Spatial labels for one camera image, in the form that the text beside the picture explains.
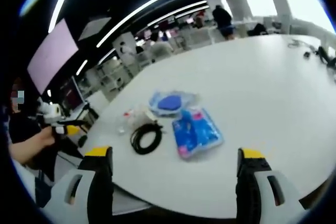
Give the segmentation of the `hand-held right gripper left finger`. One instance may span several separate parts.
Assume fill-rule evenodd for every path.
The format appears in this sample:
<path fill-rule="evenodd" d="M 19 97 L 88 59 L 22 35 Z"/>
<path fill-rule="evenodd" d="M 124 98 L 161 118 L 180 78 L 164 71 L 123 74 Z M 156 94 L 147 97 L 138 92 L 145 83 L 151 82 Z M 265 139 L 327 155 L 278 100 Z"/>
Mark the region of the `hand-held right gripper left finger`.
<path fill-rule="evenodd" d="M 43 213 L 51 223 L 110 223 L 112 174 L 112 147 L 93 148 L 51 188 Z"/>

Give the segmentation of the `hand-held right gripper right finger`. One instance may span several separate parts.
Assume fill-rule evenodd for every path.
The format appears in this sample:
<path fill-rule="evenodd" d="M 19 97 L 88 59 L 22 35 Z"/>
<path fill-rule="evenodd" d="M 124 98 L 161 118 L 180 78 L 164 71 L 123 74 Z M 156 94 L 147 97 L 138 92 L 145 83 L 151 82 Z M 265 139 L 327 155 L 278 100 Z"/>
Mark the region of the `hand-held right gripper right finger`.
<path fill-rule="evenodd" d="M 237 223 L 299 223 L 306 210 L 299 193 L 257 150 L 238 149 Z"/>

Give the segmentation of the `person's left hand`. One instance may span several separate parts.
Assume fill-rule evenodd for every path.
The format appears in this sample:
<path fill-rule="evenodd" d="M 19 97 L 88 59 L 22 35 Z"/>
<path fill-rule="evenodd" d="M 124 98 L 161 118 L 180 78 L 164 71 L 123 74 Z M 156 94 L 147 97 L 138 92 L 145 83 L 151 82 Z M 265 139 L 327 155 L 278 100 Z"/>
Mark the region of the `person's left hand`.
<path fill-rule="evenodd" d="M 53 127 L 43 128 L 40 132 L 40 137 L 44 147 L 53 145 L 55 143 Z"/>

